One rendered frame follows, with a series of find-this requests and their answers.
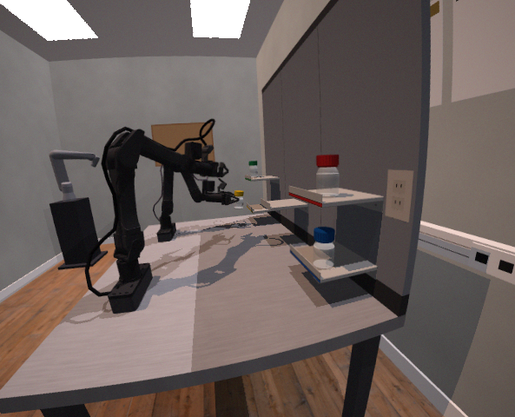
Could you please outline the white bottle with red cap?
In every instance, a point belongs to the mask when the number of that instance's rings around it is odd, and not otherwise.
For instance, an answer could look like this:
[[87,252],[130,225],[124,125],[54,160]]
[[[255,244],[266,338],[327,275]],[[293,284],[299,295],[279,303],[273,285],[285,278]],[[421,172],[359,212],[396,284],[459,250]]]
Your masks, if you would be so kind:
[[339,155],[316,156],[316,193],[322,198],[336,198],[339,196]]

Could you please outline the white bottle with yellow cap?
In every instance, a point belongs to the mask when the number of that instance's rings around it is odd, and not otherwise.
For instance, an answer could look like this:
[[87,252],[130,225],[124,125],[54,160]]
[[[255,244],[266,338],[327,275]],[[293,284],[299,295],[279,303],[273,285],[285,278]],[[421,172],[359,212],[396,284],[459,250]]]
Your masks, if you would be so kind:
[[238,202],[234,202],[234,208],[243,209],[243,191],[236,190],[234,196],[240,199]]

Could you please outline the blue-capped white bottle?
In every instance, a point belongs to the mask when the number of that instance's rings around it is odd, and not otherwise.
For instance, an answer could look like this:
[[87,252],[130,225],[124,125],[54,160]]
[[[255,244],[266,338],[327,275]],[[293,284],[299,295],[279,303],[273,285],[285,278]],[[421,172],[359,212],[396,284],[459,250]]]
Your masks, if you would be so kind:
[[334,228],[318,227],[314,229],[313,265],[322,270],[333,267],[334,261]]

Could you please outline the clear bottle with green cap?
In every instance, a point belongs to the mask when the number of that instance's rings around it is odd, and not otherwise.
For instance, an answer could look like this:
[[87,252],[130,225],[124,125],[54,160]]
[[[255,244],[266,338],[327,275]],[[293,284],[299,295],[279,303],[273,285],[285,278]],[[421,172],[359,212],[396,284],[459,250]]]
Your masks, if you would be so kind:
[[249,162],[249,175],[251,175],[251,178],[258,177],[258,168],[257,168],[257,161]]

